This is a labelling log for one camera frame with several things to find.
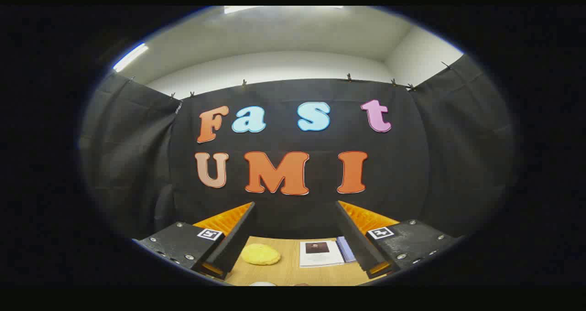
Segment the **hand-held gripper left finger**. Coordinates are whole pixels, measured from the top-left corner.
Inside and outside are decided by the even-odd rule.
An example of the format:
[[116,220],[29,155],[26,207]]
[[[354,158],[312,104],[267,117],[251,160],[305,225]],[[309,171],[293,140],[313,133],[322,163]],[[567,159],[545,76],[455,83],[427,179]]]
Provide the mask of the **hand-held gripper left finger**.
[[133,242],[177,267],[224,280],[255,224],[256,205],[249,202],[195,224],[175,222]]

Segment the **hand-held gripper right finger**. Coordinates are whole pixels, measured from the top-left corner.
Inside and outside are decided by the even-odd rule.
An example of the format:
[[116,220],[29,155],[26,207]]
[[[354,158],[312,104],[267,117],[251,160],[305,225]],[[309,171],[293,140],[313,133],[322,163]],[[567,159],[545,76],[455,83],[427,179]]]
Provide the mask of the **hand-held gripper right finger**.
[[399,222],[343,201],[336,203],[336,219],[370,279],[416,267],[463,240],[418,219]]

